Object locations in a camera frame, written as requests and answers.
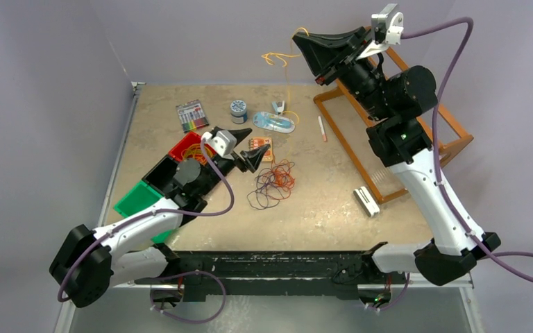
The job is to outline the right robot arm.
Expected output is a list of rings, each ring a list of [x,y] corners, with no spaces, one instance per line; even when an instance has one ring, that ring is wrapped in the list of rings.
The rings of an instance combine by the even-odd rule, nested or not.
[[[394,271],[420,273],[442,286],[466,275],[501,241],[470,216],[457,218],[452,211],[459,200],[418,122],[438,104],[433,73],[416,65],[387,78],[364,53],[373,45],[372,34],[360,27],[336,35],[297,32],[292,40],[318,84],[341,83],[374,121],[366,129],[373,153],[404,185],[432,232],[428,244],[381,246],[362,263],[363,276],[379,282]]]

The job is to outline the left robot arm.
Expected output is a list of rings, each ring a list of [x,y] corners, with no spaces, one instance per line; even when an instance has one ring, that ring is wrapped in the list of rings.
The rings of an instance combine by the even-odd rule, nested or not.
[[[122,220],[90,229],[71,229],[49,267],[59,284],[58,302],[72,302],[77,308],[98,300],[110,287],[137,280],[157,278],[163,284],[175,281],[177,262],[167,257],[164,244],[145,250],[134,248],[155,236],[176,230],[198,217],[229,213],[235,195],[227,176],[233,169],[256,172],[269,143],[247,151],[236,147],[252,130],[215,127],[193,141],[183,137],[142,179],[154,201],[132,214],[126,210],[137,190],[119,202]]]

